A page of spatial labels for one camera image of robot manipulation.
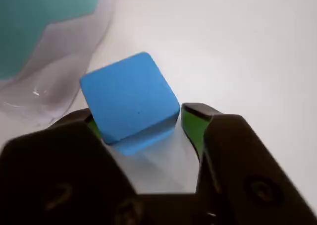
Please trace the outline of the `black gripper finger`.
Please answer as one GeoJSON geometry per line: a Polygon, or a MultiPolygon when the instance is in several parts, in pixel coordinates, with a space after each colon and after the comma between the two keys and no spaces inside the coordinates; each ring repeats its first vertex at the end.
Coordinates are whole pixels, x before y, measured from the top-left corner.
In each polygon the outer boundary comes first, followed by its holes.
{"type": "Polygon", "coordinates": [[[235,225],[314,225],[316,216],[246,120],[184,103],[181,125],[235,225]]]}
{"type": "Polygon", "coordinates": [[[145,225],[135,189],[84,121],[8,140],[0,154],[3,225],[145,225]]]}

